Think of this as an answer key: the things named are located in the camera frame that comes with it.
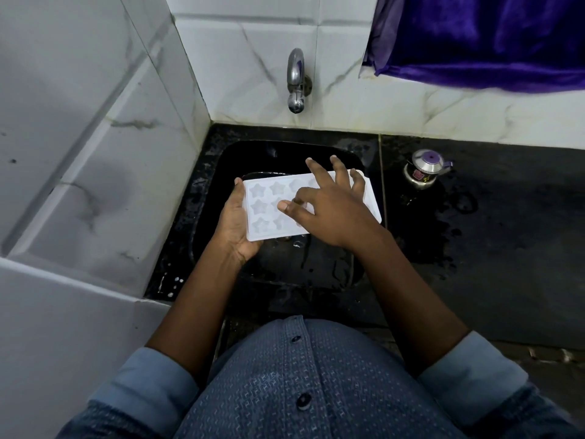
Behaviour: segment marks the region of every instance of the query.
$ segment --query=finger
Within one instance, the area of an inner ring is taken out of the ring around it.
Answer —
[[[343,188],[349,189],[349,175],[347,174],[347,168],[337,155],[332,155],[330,160],[333,164],[333,170],[335,171],[335,183]]]
[[[244,200],[244,195],[246,193],[244,182],[239,177],[236,177],[233,182],[235,185],[226,203],[234,206],[242,206],[242,200]]]
[[[310,228],[316,217],[305,208],[289,200],[281,200],[276,207],[279,211],[285,213],[307,231],[311,232]]]
[[[363,200],[364,192],[366,191],[366,181],[364,180],[362,175],[358,173],[355,169],[349,171],[349,174],[353,178],[352,187],[353,193]]]
[[[299,188],[298,191],[296,192],[294,199],[292,200],[298,205],[302,205],[303,203],[311,203],[314,205],[318,191],[319,190],[316,188],[307,187]]]
[[[307,166],[315,176],[317,180],[317,184],[323,188],[327,184],[333,183],[333,179],[329,175],[329,173],[323,168],[319,163],[314,161],[311,157],[306,160]]]

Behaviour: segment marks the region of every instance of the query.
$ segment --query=chrome faucet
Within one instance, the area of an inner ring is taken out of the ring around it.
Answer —
[[[287,67],[287,86],[289,88],[289,109],[298,114],[305,109],[305,96],[311,94],[313,83],[305,74],[305,58],[299,48],[289,55]]]

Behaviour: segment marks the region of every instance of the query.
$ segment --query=denim shirt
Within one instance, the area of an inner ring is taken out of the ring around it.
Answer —
[[[58,438],[584,437],[476,332],[416,380],[363,334],[301,316],[220,362],[200,393],[176,362],[140,348]]]

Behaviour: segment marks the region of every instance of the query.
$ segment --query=person's right hand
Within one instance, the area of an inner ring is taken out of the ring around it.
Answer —
[[[331,162],[335,181],[320,164],[307,159],[307,166],[321,189],[300,188],[292,202],[281,200],[277,207],[325,243],[355,253],[364,238],[375,234],[381,226],[363,203],[366,182],[360,173],[351,170],[352,188],[341,160],[332,155]],[[313,205],[314,215],[303,206],[307,202]]]

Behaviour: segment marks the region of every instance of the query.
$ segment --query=white silicone tray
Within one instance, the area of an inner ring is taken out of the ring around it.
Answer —
[[[329,175],[335,179],[335,172],[329,171]],[[382,221],[374,191],[371,189],[371,182],[366,180],[366,191],[364,192],[364,204],[374,215],[378,223]],[[313,174],[297,174],[295,176],[281,176],[269,178],[256,178],[245,180],[246,196],[243,207],[248,218],[247,239],[251,242],[257,240],[274,239],[277,237],[297,236],[308,234],[301,225],[296,223],[287,215],[281,213],[276,205],[281,200],[292,200],[299,188],[308,186],[318,188],[317,180]],[[307,204],[307,210],[314,212],[313,206]]]

